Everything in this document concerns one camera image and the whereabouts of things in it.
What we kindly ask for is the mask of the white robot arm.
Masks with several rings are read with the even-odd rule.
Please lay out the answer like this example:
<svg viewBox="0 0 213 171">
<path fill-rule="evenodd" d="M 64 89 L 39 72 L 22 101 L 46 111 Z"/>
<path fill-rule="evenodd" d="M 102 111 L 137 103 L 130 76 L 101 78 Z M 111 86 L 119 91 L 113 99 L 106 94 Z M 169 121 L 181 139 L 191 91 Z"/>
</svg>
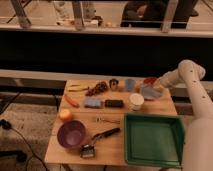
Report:
<svg viewBox="0 0 213 171">
<path fill-rule="evenodd" d="M 213 171 L 213 101 L 200 82 L 205 73 L 192 60 L 182 60 L 177 69 L 159 78 L 166 88 L 185 83 L 195 116 L 185 135 L 182 171 Z"/>
</svg>

